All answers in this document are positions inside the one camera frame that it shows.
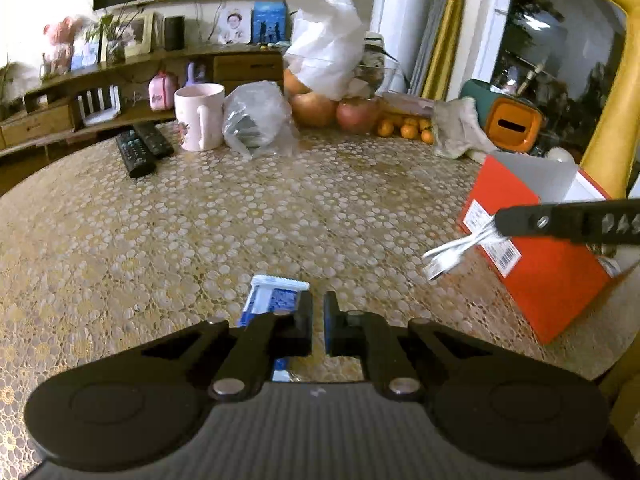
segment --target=lace tablecloth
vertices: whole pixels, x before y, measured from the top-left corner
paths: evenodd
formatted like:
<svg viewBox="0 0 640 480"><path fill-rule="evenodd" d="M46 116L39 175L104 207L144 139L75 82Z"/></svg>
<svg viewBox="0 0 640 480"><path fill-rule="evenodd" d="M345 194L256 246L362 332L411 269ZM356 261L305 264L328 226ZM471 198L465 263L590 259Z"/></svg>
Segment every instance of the lace tablecloth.
<svg viewBox="0 0 640 480"><path fill-rule="evenodd" d="M130 179L113 140L67 156L0 198L0 478L36 462L22 421L29 393L66 368L207 316L236 324L253 274L311 284L314 352L305 380L361 378L323 352L321 298L393 324L428 317L593 378L638 330L635 291L591 309L541 348L488 264L470 252L427 283L420 255L460 236L478 172L421 142L306 134L295 158L245 162L227 148L177 155Z"/></svg>

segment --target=tv stand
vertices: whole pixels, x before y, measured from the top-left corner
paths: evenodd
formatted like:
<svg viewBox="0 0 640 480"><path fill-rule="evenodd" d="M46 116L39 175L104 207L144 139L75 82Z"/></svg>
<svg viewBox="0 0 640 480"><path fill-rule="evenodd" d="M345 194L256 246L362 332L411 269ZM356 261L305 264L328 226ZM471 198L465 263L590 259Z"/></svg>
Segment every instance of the tv stand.
<svg viewBox="0 0 640 480"><path fill-rule="evenodd" d="M225 86L228 95L251 81L270 80L282 87L282 53L256 45L210 44L183 50L153 52L130 57L123 63L99 63L56 76L24 95L25 111L0 123L0 156L29 146L46 146L60 140L82 137L129 126L140 121L162 121L175 117L174 110L153 111L148 100L123 106L117 117L87 126L82 123L76 97L94 88L121 85L141 66L161 66L169 60L196 60L207 67L207 76Z"/></svg>

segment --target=yellow curtain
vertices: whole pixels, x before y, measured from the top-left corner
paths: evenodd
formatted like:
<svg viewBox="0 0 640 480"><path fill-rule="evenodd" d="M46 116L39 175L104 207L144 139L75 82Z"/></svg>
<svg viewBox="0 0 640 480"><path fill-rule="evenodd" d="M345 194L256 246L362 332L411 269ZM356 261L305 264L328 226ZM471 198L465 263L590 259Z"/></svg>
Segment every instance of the yellow curtain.
<svg viewBox="0 0 640 480"><path fill-rule="evenodd" d="M443 100L446 96L458 47L464 5L465 0L447 0L422 97Z"/></svg>

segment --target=mug handle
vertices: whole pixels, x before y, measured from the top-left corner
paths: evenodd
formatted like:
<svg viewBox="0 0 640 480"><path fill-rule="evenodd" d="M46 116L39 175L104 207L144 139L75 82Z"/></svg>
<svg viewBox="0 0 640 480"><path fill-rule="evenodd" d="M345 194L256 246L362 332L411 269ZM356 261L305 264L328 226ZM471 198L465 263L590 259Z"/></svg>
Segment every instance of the mug handle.
<svg viewBox="0 0 640 480"><path fill-rule="evenodd" d="M200 105L196 111L200 117L200 140L198 144L200 145L200 149L204 150L205 126L209 123L209 109L205 105Z"/></svg>

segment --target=picture frame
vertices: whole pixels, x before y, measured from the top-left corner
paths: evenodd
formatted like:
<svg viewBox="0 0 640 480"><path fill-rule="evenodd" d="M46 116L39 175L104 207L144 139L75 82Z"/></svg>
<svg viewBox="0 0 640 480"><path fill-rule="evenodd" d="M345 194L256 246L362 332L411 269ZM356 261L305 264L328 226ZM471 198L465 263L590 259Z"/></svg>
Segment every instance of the picture frame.
<svg viewBox="0 0 640 480"><path fill-rule="evenodd" d="M217 44L251 43L253 2L225 2L212 31Z"/></svg>
<svg viewBox="0 0 640 480"><path fill-rule="evenodd" d="M256 2L252 43L277 43L286 38L287 6L284 2Z"/></svg>
<svg viewBox="0 0 640 480"><path fill-rule="evenodd" d="M122 39L125 41L125 57L141 56L149 54L154 36L155 13L153 11L138 12L132 10L124 12L120 23L126 28ZM107 39L102 35L101 59L107 59Z"/></svg>
<svg viewBox="0 0 640 480"><path fill-rule="evenodd" d="M100 63L102 58L101 35L87 41L84 27L76 34L74 40L74 53L71 58L71 70L78 70Z"/></svg>

